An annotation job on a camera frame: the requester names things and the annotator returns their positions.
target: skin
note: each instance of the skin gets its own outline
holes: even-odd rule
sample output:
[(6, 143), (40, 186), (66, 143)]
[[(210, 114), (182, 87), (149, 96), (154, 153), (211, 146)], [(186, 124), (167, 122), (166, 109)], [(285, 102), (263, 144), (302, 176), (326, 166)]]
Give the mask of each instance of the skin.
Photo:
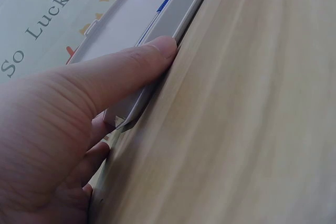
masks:
[(175, 53), (175, 40), (160, 37), (1, 86), (0, 222), (86, 223), (87, 183), (113, 130), (97, 115), (160, 76)]

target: fingernail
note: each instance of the fingernail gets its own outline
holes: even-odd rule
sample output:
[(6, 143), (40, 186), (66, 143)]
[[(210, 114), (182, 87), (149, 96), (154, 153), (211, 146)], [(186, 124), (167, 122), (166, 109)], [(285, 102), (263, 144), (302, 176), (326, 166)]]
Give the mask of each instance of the fingernail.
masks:
[(175, 39), (168, 36), (161, 36), (146, 43), (146, 45), (151, 45), (160, 51), (161, 55), (168, 59), (176, 55), (177, 44)]

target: light wood grain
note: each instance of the light wood grain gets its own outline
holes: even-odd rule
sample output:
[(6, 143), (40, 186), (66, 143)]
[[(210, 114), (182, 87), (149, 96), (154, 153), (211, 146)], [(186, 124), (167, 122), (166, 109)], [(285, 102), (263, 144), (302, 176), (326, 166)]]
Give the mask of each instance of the light wood grain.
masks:
[(335, 0), (205, 0), (93, 223), (335, 223)]

